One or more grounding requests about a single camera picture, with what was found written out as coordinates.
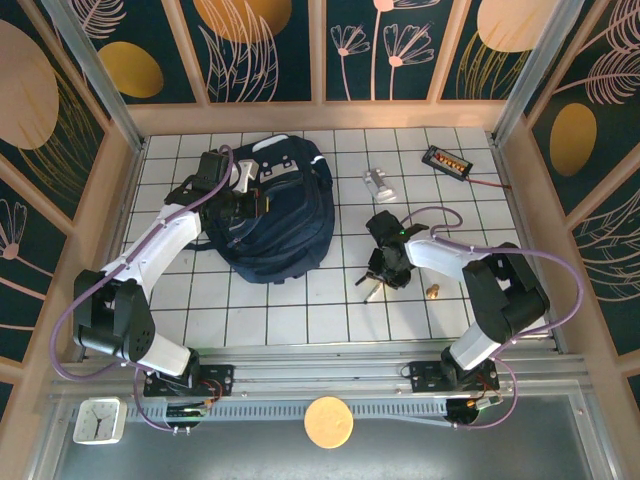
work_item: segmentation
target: leaf pattern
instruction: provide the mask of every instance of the leaf pattern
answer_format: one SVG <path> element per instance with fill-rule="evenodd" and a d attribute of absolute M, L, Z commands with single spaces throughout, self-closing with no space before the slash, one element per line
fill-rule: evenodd
<path fill-rule="evenodd" d="M 262 17 L 256 18 L 247 3 L 246 21 L 230 0 L 222 0 L 221 4 L 224 16 L 216 4 L 203 2 L 215 27 L 213 35 L 199 27 L 209 51 L 207 90 L 212 100 L 271 101 L 278 86 L 278 52 L 269 25 Z M 225 37 L 240 40 L 229 41 Z"/>
<path fill-rule="evenodd" d="M 89 38 L 109 38 L 127 15 L 123 0 L 70 0 L 70 4 Z"/>

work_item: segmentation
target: black backpack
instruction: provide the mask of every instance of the black backpack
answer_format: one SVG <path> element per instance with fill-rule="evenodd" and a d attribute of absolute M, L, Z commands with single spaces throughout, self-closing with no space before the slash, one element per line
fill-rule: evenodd
<path fill-rule="evenodd" d="M 318 268 L 335 223 L 331 171 L 318 148 L 309 140 L 282 134 L 233 153 L 236 162 L 257 162 L 258 174 L 249 188 L 262 189 L 269 210 L 255 219 L 212 220 L 206 230 L 210 242 L 196 249 L 215 248 L 251 283 L 283 283 Z M 215 218 L 216 212 L 209 217 Z"/>

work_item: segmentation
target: wooden coaster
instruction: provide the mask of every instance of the wooden coaster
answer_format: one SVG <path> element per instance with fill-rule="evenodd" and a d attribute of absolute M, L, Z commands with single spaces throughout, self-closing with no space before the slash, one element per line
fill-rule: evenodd
<path fill-rule="evenodd" d="M 319 447 L 337 448 L 351 436 L 353 414 L 339 398 L 318 398 L 307 409 L 304 429 L 311 441 Z"/>

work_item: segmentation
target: purple cable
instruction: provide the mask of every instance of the purple cable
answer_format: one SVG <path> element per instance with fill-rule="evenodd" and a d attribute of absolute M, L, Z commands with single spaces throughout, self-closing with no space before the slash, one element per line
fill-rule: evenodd
<path fill-rule="evenodd" d="M 100 280 L 98 283 L 93 285 L 87 291 L 83 292 L 78 298 L 76 298 L 71 303 L 71 305 L 69 305 L 67 307 L 67 309 L 64 312 L 62 312 L 62 315 L 60 315 L 60 318 L 58 318 L 58 321 L 53 326 L 53 330 L 51 332 L 51 337 L 49 338 L 49 359 L 51 360 L 51 364 L 53 365 L 53 369 L 56 372 L 58 372 L 58 374 L 61 377 L 65 378 L 67 380 L 75 381 L 75 382 L 86 382 L 86 381 L 90 381 L 90 380 L 95 379 L 96 377 L 102 375 L 103 373 L 108 372 L 109 370 L 114 369 L 115 367 L 117 367 L 118 365 L 120 365 L 122 363 L 122 362 L 113 362 L 113 363 L 107 365 L 106 367 L 98 370 L 97 372 L 91 373 L 89 375 L 74 375 L 73 373 L 67 371 L 62 366 L 62 364 L 60 363 L 60 360 L 58 360 L 58 355 L 56 354 L 56 343 L 57 343 L 57 340 L 58 340 L 58 335 L 60 335 L 60 330 L 62 330 L 62 325 L 71 316 L 73 311 L 76 308 L 78 308 L 78 305 L 80 305 L 82 302 L 84 302 L 87 298 L 91 297 L 91 295 L 96 293 L 98 290 L 100 290 L 102 287 L 104 287 L 107 283 L 109 283 L 111 280 L 113 280 L 120 272 L 122 272 L 125 268 L 127 268 L 127 266 L 129 264 L 131 264 L 131 262 L 133 260 L 136 259 L 136 257 L 149 244 L 149 242 L 151 242 L 151 240 L 153 240 L 153 238 L 158 234 L 158 232 L 160 232 L 162 229 L 165 228 L 166 224 L 172 222 L 174 219 L 176 219 L 177 217 L 179 217 L 183 213 L 188 212 L 190 210 L 193 210 L 194 208 L 199 207 L 204 202 L 206 202 L 207 200 L 211 199 L 211 197 L 213 197 L 216 193 L 218 193 L 222 189 L 222 187 L 227 183 L 227 181 L 231 177 L 231 171 L 233 169 L 233 150 L 228 145 L 222 145 L 220 147 L 220 152 L 221 153 L 227 153 L 227 155 L 229 157 L 229 165 L 227 166 L 227 171 L 225 172 L 224 177 L 222 178 L 220 183 L 218 183 L 218 185 L 216 185 L 216 187 L 213 190 L 211 190 L 209 193 L 207 193 L 204 197 L 202 197 L 199 200 L 196 200 L 195 202 L 191 203 L 190 205 L 187 205 L 186 207 L 183 207 L 180 210 L 172 213 L 171 215 L 169 215 L 164 220 L 163 223 L 159 223 L 158 225 L 156 225 L 153 228 L 153 230 L 151 230 L 149 232 L 149 234 L 144 239 L 142 239 L 142 241 L 136 247 L 136 249 L 133 252 L 131 252 L 131 255 L 129 255 L 125 259 L 125 263 L 123 263 L 122 265 L 117 267 L 113 272 L 111 272 L 109 275 L 105 276 L 102 280 Z M 137 365 L 137 364 L 134 364 L 134 365 L 138 369 L 147 370 L 147 367 L 144 367 L 142 365 Z"/>
<path fill-rule="evenodd" d="M 505 413 L 498 420 L 495 420 L 491 423 L 486 423 L 484 425 L 457 425 L 458 428 L 461 428 L 463 430 L 483 430 L 485 428 L 495 427 L 497 425 L 500 425 L 507 418 L 509 418 L 513 413 L 513 411 L 516 409 L 516 405 L 518 404 L 518 381 L 516 380 L 516 372 L 514 372 L 509 365 L 504 363 L 499 358 L 494 358 L 493 360 L 496 363 L 499 363 L 500 365 L 502 365 L 507 370 L 507 372 L 509 372 L 509 375 L 511 375 L 511 380 L 513 380 L 513 401 L 511 402 L 511 406 L 509 407 L 509 410 L 507 410 L 507 413 Z"/>
<path fill-rule="evenodd" d="M 138 413 L 142 417 L 142 419 L 146 422 L 150 427 L 155 428 L 156 430 L 162 430 L 163 432 L 173 432 L 173 428 L 169 426 L 160 425 L 159 423 L 151 420 L 144 413 L 142 409 L 142 404 L 140 403 L 140 394 L 138 393 L 138 374 L 140 373 L 140 369 L 136 368 L 136 373 L 133 374 L 133 401 L 136 403 L 136 408 L 138 409 Z"/>
<path fill-rule="evenodd" d="M 515 372 L 511 369 L 511 367 L 509 367 L 509 365 L 507 365 L 505 362 L 503 362 L 501 359 L 497 358 L 497 356 L 502 353 L 502 351 L 507 348 L 510 344 L 515 343 L 516 340 L 518 340 L 519 338 L 522 338 L 525 335 L 531 335 L 533 333 L 541 333 L 541 332 L 548 332 L 549 330 L 559 327 L 560 325 L 565 324 L 566 322 L 568 322 L 569 320 L 571 320 L 571 318 L 573 318 L 573 316 L 578 312 L 578 310 L 580 309 L 580 306 L 582 305 L 582 300 L 584 299 L 584 291 L 585 291 L 585 287 L 584 287 L 584 282 L 582 280 L 582 277 L 580 276 L 580 274 L 578 273 L 578 271 L 573 267 L 573 265 L 571 265 L 569 262 L 567 262 L 566 260 L 553 255 L 551 253 L 546 253 L 546 252 L 542 252 L 540 250 L 531 250 L 531 249 L 527 249 L 527 248 L 500 248 L 500 247 L 479 247 L 479 246 L 469 246 L 469 245 L 464 245 L 464 244 L 460 244 L 454 240 L 448 239 L 448 238 L 442 238 L 439 237 L 438 235 L 436 235 L 436 232 L 438 230 L 442 230 L 443 228 L 458 228 L 462 225 L 462 217 L 460 216 L 460 214 L 450 208 L 447 207 L 441 207 L 441 206 L 431 206 L 431 207 L 423 207 L 420 208 L 418 210 L 416 210 L 415 212 L 409 214 L 407 217 L 405 217 L 401 223 L 406 222 L 407 220 L 409 220 L 411 217 L 413 217 L 414 215 L 416 215 L 417 213 L 420 212 L 424 212 L 427 210 L 443 210 L 445 212 L 449 212 L 453 215 L 455 215 L 458 218 L 458 223 L 455 225 L 435 225 L 433 227 L 431 227 L 431 230 L 429 231 L 431 238 L 433 238 L 434 241 L 440 243 L 441 245 L 446 245 L 448 247 L 451 248 L 455 248 L 461 252 L 464 253 L 471 253 L 471 252 L 475 252 L 475 253 L 487 253 L 487 254 L 494 254 L 494 253 L 499 253 L 499 254 L 511 254 L 511 253 L 519 253 L 522 255 L 531 255 L 534 257 L 541 257 L 541 258 L 546 258 L 547 260 L 551 260 L 553 262 L 558 263 L 559 265 L 563 266 L 564 268 L 566 268 L 569 273 L 573 276 L 574 280 L 576 281 L 576 285 L 578 288 L 578 292 L 576 293 L 576 300 L 575 303 L 573 304 L 573 307 L 571 307 L 571 309 L 569 310 L 569 312 L 562 317 L 560 320 L 556 320 L 555 322 L 551 322 L 548 325 L 543 325 L 542 327 L 537 327 L 531 330 L 526 330 L 520 333 L 515 334 L 513 337 L 511 337 L 510 342 L 505 343 L 503 345 L 501 345 L 500 347 L 498 347 L 492 354 L 491 357 L 495 362 L 501 364 L 511 375 L 511 378 L 513 379 L 513 403 L 511 404 L 511 407 L 509 408 L 509 410 L 507 411 L 507 413 L 505 413 L 501 418 L 499 418 L 498 420 L 496 420 L 495 422 L 491 422 L 488 423 L 486 425 L 477 425 L 477 426 L 473 426 L 473 425 L 469 425 L 469 426 L 464 426 L 461 428 L 464 428 L 466 430 L 478 430 L 478 429 L 484 429 L 484 428 L 490 428 L 490 427 L 495 427 L 496 425 L 501 424 L 502 422 L 504 422 L 507 418 L 509 418 L 509 416 L 513 413 L 513 410 L 516 408 L 516 404 L 518 402 L 518 386 L 517 386 L 517 380 L 516 380 L 516 375 Z"/>

